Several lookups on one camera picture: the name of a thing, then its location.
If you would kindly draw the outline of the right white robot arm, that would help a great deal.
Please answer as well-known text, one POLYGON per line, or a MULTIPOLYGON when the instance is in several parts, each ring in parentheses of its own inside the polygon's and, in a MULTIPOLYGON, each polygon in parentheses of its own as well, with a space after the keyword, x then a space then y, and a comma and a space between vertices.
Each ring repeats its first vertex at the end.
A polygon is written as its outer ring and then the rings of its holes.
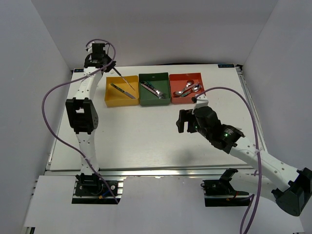
POLYGON ((176 122, 179 133, 183 133, 185 123, 189 133, 200 133, 215 148, 241 159, 254 167, 259 175, 264 175, 259 185, 257 177, 228 168, 219 180, 208 184, 206 195, 235 195, 236 192, 256 193, 260 190, 261 197, 275 202, 286 213, 301 215, 312 196, 310 169, 299 170, 256 149, 239 129, 222 124, 216 112, 208 106, 180 110, 176 122))

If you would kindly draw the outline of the teal handled fork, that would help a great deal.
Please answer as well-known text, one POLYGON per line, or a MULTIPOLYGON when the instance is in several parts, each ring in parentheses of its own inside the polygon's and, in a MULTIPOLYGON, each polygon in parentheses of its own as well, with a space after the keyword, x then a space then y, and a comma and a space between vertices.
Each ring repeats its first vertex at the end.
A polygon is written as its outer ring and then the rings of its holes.
POLYGON ((156 87, 153 86, 149 81, 144 81, 143 82, 147 87, 149 87, 150 89, 156 91, 156 87))

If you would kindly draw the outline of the black patterned handle knife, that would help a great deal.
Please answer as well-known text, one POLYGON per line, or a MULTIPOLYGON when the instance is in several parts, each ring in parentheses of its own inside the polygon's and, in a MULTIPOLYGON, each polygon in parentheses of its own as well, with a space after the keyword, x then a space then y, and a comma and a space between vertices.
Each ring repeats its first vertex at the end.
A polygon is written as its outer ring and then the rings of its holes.
POLYGON ((113 68, 113 70, 133 89, 134 87, 128 82, 128 80, 116 69, 116 68, 113 68))

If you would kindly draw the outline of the teal handled spoon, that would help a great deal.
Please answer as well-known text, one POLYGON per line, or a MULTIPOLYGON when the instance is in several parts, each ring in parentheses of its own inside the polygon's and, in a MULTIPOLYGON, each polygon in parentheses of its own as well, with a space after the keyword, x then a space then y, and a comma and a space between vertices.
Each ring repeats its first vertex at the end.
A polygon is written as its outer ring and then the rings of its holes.
POLYGON ((191 93, 199 92, 200 89, 201 89, 201 85, 200 85, 200 84, 197 84, 197 85, 195 85, 192 89, 190 89, 189 91, 183 93, 183 94, 181 95, 181 97, 186 97, 186 96, 188 96, 188 95, 191 94, 191 93))

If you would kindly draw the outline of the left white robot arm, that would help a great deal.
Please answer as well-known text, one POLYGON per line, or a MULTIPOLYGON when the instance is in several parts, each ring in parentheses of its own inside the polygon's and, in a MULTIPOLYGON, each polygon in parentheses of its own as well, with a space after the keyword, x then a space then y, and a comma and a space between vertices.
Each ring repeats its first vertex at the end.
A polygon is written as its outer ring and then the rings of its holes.
POLYGON ((109 71, 115 62, 108 56, 105 47, 110 43, 102 39, 94 39, 87 43, 83 67, 83 78, 73 98, 65 102, 70 127, 74 130, 81 158, 81 173, 95 175, 99 165, 95 150, 95 130, 99 119, 93 104, 93 97, 103 73, 109 71))

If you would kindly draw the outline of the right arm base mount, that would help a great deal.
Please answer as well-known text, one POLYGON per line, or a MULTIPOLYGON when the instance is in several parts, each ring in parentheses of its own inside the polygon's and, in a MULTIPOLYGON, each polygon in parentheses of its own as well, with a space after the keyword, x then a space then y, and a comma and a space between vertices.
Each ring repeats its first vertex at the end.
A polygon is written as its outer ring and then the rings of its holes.
POLYGON ((251 195, 248 192, 237 191, 230 181, 237 169, 227 169, 219 179, 202 181, 200 186, 204 192, 205 207, 248 207, 251 195))

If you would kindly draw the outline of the pink handled spoon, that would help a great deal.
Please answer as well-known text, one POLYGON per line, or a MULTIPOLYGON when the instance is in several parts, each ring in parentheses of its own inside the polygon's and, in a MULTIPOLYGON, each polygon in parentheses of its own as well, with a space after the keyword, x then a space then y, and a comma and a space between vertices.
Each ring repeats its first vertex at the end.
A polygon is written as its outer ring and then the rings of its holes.
POLYGON ((189 90, 189 88, 183 89, 183 90, 181 90, 181 91, 175 91, 175 92, 173 93, 173 96, 174 96, 174 97, 180 97, 182 94, 184 94, 184 93, 187 92, 188 90, 189 90))

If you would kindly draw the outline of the teal handled knife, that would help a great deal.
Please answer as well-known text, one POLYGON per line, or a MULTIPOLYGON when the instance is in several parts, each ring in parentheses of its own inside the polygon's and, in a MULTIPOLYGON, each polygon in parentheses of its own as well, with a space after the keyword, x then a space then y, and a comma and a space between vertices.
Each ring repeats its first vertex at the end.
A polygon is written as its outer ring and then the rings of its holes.
POLYGON ((131 99, 135 99, 135 97, 134 97, 132 94, 130 94, 129 92, 124 91, 123 89, 121 89, 120 87, 116 86, 115 84, 110 83, 110 85, 111 85, 113 88, 115 88, 116 90, 118 90, 118 91, 120 91, 121 93, 123 93, 124 95, 126 95, 127 97, 129 97, 129 98, 131 98, 131 99))

